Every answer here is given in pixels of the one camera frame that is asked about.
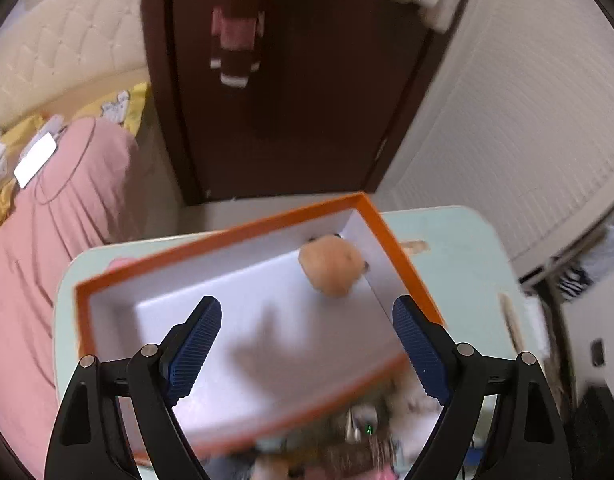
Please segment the pink bed blanket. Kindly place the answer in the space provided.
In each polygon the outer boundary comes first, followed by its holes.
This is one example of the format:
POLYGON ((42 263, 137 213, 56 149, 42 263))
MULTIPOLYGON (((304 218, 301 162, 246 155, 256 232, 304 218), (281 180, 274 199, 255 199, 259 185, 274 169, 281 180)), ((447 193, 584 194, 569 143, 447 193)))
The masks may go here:
POLYGON ((146 224, 139 146, 118 148, 77 171, 49 203, 34 188, 14 200, 0 227, 0 433, 42 478, 58 404, 53 302, 79 254, 136 240, 146 224))

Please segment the tan round plush toy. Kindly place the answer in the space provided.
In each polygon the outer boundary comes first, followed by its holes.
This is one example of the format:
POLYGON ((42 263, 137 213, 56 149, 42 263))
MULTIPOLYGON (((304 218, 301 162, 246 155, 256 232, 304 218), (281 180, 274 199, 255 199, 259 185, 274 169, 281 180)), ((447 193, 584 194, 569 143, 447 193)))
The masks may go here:
POLYGON ((298 262, 311 286, 333 298, 347 296, 369 269, 359 249, 334 234, 309 240, 301 246, 298 262))

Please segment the maroon pink striped scarf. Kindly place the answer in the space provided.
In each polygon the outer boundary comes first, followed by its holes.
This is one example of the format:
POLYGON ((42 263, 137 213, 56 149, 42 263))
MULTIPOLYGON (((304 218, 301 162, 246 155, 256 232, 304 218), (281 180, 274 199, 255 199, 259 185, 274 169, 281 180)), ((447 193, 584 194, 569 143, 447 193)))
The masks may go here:
POLYGON ((209 67, 219 71, 224 86, 244 89, 259 70, 264 32, 261 0, 217 0, 211 10, 209 67))

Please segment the orange cardboard box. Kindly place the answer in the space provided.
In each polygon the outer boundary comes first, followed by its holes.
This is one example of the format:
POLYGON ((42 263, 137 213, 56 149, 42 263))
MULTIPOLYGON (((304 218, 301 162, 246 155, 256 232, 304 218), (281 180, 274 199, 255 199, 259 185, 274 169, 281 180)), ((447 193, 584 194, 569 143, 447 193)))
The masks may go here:
POLYGON ((206 296, 221 326, 191 393, 175 406, 201 457, 247 448, 312 422, 392 376, 406 356, 392 322, 411 296, 434 323, 441 312, 369 198, 348 195, 211 234, 81 282, 80 352, 126 359, 185 322, 206 296), (367 268, 329 298, 298 261, 313 238, 338 235, 367 268))

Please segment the cream tufted headboard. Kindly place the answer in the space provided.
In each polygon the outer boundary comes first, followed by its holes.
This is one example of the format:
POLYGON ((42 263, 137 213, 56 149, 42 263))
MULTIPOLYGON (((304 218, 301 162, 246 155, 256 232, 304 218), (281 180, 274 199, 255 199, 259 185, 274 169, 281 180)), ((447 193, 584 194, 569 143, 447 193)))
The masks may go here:
POLYGON ((0 33, 0 125, 68 91, 147 73, 141 0, 40 0, 0 33))

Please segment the white louvered closet door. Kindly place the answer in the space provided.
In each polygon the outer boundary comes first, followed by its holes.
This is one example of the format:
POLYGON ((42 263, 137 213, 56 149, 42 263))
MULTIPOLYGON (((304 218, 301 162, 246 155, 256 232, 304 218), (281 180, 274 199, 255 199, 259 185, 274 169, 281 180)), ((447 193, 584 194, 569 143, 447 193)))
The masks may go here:
POLYGON ((467 0, 374 202, 462 205, 526 275, 614 206, 614 29, 594 0, 467 0))

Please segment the yellow pillow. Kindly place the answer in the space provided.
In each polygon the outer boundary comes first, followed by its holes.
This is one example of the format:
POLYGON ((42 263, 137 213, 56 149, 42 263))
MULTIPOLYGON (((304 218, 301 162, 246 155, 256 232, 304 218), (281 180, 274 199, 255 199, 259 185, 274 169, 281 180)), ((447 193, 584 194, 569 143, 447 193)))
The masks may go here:
POLYGON ((139 82, 95 99, 71 118, 61 114, 33 114, 8 130, 1 130, 7 144, 7 170, 0 179, 0 227, 13 214, 16 194, 34 188, 44 203, 58 197, 77 171, 89 168, 115 148, 132 151, 147 105, 150 86, 139 82), (32 146, 50 132, 58 147, 42 170, 25 188, 20 188, 13 170, 32 146))

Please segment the dark brown wooden door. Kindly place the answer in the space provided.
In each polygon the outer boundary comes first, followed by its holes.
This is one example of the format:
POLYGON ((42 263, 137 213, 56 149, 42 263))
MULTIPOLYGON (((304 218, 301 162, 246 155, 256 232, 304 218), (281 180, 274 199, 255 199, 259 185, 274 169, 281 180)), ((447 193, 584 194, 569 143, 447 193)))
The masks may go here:
POLYGON ((211 67, 218 0, 141 0, 156 110, 183 200, 372 192, 427 81, 434 33, 389 0, 263 0, 260 68, 211 67))

